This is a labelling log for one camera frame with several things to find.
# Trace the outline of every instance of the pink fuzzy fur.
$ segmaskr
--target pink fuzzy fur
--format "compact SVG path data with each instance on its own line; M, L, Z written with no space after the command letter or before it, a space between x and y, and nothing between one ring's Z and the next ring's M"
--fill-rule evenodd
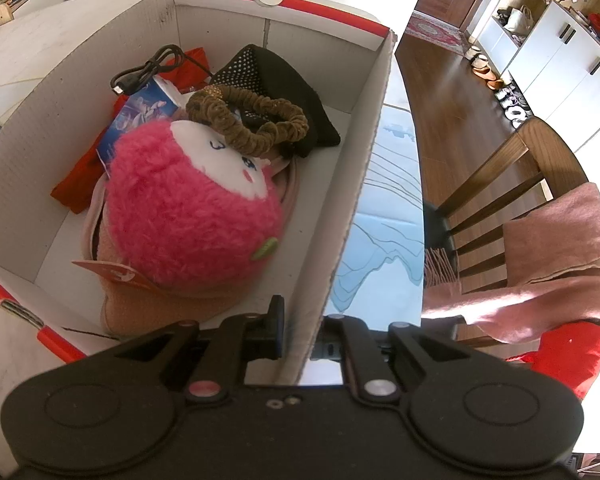
M140 126L115 149L107 211L125 263L163 286L242 280L262 268L251 256L282 227L268 174L265 199L225 190L191 165L168 121Z

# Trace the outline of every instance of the pink plush toy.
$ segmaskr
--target pink plush toy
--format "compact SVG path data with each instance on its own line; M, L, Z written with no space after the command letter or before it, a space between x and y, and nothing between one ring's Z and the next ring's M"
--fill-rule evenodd
M282 229L263 161L191 121L144 124L115 150L107 211L125 264L166 287L243 280L262 268Z

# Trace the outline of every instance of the cabinet handle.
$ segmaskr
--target cabinet handle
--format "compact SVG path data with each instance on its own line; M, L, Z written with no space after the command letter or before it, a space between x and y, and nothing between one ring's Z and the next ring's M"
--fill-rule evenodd
M569 42L571 41L571 38L573 38L573 35L574 35L575 33L576 33L576 29L574 28L574 29L571 31L571 34L570 34L570 35L567 37L567 39L566 39L566 40L564 40L564 44L567 44L567 43L569 43Z
M567 23L567 26L564 28L562 34L560 35L560 39L564 38L564 35L569 31L570 28L571 26L569 25L569 23Z
M600 68L600 61L596 63L595 67L593 67L593 69L589 73L591 75L594 75L598 71L599 68Z

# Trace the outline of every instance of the brown scrunchie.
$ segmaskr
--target brown scrunchie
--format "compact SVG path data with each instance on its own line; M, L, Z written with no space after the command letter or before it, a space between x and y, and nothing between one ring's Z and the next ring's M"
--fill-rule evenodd
M256 133L244 126L229 110L227 104L251 110L259 115L272 115L283 122L264 123ZM209 85L193 94L187 103L191 121L205 121L234 150L243 155L261 156L274 144L285 140L296 142L309 129L302 108L286 99L271 99L249 90L229 85Z

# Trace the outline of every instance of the chair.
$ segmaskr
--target chair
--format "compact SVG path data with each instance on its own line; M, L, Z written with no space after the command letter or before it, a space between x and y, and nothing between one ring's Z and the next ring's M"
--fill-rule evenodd
M468 216L453 227L449 227L449 217L465 206L469 200L478 195L483 189L493 183L507 168L529 153L535 161L537 173L526 179L521 184L513 187L503 195L497 197L477 212ZM451 256L453 266L458 265L458 255L469 254L492 242L502 238L502 225L499 225L482 235L463 243L456 248L454 237L491 217L514 200L522 197L535 186L546 180L552 197L558 198L581 184L588 182L580 163L573 152L567 147L562 138L543 120L532 117L507 139L483 165L478 168L458 189L456 189L439 207L435 208L425 204L424 230L426 248L444 248ZM522 218L533 209L517 218ZM505 265L504 252L496 254L460 269L460 278L475 276L491 269ZM488 285L480 286L468 292L492 290L507 285L507 280L498 280ZM447 336L453 336L455 324L447 319L423 319L423 327ZM481 348L499 344L488 336L481 336L474 340L464 340L464 344Z

